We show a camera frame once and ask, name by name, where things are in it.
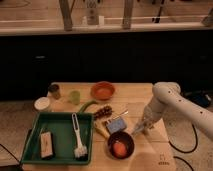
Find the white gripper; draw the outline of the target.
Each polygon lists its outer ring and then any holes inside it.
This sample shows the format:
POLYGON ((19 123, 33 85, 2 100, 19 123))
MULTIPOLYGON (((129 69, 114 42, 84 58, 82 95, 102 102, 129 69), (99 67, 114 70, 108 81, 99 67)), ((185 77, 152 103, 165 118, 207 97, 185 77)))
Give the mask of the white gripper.
POLYGON ((158 122, 160 119, 160 115, 156 112, 148 113, 146 112, 142 117, 142 126, 135 126, 131 135, 136 135, 137 133, 141 132, 144 129, 144 135, 149 134, 149 129, 153 127, 153 125, 158 122))

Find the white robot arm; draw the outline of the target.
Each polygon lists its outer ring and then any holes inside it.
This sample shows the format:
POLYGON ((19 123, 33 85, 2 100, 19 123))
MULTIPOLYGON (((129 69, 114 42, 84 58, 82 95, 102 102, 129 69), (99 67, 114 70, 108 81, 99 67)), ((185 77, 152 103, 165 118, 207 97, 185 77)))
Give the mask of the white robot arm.
POLYGON ((198 106, 180 95, 176 82, 157 82, 152 87, 153 96, 144 107, 142 119, 135 125, 132 135, 154 126, 163 116, 167 106, 173 107, 213 141, 213 112, 198 106))

